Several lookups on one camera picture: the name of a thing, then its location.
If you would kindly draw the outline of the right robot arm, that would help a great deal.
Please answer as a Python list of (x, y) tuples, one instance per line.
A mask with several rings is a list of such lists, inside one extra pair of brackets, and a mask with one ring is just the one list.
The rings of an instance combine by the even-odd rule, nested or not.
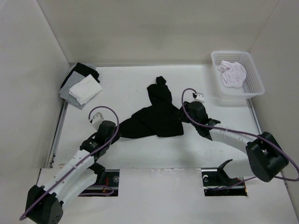
[(221, 126), (221, 122), (209, 118), (199, 101), (183, 102), (180, 120), (194, 126), (198, 134), (211, 141), (224, 143), (245, 153), (254, 176), (263, 182), (272, 180), (288, 164), (289, 160), (277, 149), (279, 145), (272, 134), (238, 133)]

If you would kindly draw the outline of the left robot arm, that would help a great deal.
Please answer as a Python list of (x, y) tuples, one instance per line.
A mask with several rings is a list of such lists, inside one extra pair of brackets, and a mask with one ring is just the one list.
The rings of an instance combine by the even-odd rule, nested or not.
[(117, 126), (104, 120), (96, 133), (82, 142), (71, 160), (48, 182), (34, 185), (28, 191), (25, 212), (21, 220), (30, 219), (36, 224), (57, 224), (64, 207), (85, 189), (100, 186), (106, 169), (97, 163), (116, 137)]

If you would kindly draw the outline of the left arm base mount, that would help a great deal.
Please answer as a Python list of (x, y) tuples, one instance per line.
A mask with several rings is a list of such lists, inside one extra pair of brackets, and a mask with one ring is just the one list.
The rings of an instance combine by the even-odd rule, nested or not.
[(79, 196), (117, 197), (119, 192), (120, 170), (106, 170), (103, 177), (99, 177), (95, 184), (85, 189)]

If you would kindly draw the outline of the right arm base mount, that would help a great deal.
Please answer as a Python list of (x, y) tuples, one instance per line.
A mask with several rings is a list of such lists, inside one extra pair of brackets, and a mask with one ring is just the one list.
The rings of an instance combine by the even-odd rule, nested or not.
[(217, 168), (204, 168), (201, 170), (203, 188), (205, 196), (247, 196), (245, 184), (237, 184), (243, 178), (230, 178), (225, 172), (224, 167), (232, 159), (225, 161)]

